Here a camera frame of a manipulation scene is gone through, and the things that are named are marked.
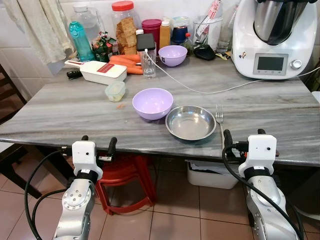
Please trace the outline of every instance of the silver fork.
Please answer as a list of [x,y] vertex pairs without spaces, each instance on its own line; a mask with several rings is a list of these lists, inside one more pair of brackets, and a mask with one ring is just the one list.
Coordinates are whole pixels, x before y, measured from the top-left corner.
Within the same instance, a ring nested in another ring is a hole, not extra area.
[[222,138],[222,150],[225,148],[225,136],[224,136],[224,127],[222,126],[222,123],[224,122],[224,112],[222,105],[216,105],[215,106],[215,120],[220,125],[221,129],[221,138]]

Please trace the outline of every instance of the metal plate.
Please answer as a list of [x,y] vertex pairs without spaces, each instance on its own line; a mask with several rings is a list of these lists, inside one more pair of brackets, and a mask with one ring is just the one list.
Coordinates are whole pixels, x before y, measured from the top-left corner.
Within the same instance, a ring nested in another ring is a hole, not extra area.
[[165,118],[166,128],[174,136],[184,140],[200,140],[216,129],[215,117],[199,106],[178,106]]

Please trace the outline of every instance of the purple bowl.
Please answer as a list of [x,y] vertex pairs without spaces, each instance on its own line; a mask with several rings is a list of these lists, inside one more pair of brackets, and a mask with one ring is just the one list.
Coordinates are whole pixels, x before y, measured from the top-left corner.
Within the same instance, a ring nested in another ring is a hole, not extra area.
[[188,50],[184,46],[169,45],[160,48],[159,57],[165,65],[175,67],[186,59],[187,52]]
[[135,111],[148,120],[157,120],[166,116],[173,103],[174,97],[162,88],[144,89],[132,99]]

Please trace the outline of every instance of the carrot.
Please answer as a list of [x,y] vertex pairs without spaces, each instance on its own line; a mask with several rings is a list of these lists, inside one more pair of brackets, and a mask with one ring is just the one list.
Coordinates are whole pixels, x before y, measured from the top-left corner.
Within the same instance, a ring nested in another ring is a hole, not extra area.
[[134,68],[134,67],[128,67],[126,69],[126,72],[128,74],[144,74],[144,72],[142,71],[142,69],[138,69],[138,68]]
[[141,66],[136,66],[136,65],[132,65],[132,64],[127,64],[127,63],[124,63],[124,62],[121,62],[121,61],[116,61],[116,60],[109,61],[109,63],[110,63],[110,64],[116,64],[116,65],[126,66],[127,68],[142,69]]
[[123,58],[123,57],[119,57],[118,55],[114,55],[110,57],[110,61],[118,61],[118,62],[124,62],[126,64],[132,64],[132,65],[136,65],[135,61],[131,61],[129,59]]
[[117,55],[118,57],[120,58],[123,58],[123,59],[129,59],[131,61],[134,61],[136,63],[140,63],[141,60],[140,60],[140,57],[138,54],[129,54],[129,55]]

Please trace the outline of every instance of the marble table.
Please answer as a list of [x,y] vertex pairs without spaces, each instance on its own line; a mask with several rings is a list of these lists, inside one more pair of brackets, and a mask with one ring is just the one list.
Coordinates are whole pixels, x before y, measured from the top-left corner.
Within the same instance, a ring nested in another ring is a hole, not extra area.
[[[187,58],[165,69],[190,88],[214,92],[253,81],[240,75],[231,60]],[[277,138],[279,164],[320,167],[320,108],[304,84],[291,80],[266,80],[217,94],[192,92],[157,69],[157,77],[128,75],[120,102],[110,102],[105,85],[83,78],[46,84],[11,120],[0,126],[0,141],[40,146],[71,146],[83,135],[108,148],[117,137],[117,149],[153,155],[217,161],[221,159],[220,128],[206,139],[185,141],[172,136],[164,119],[148,121],[137,115],[133,96],[146,88],[172,93],[173,107],[201,106],[213,114],[223,105],[224,129],[234,141],[263,128]]]

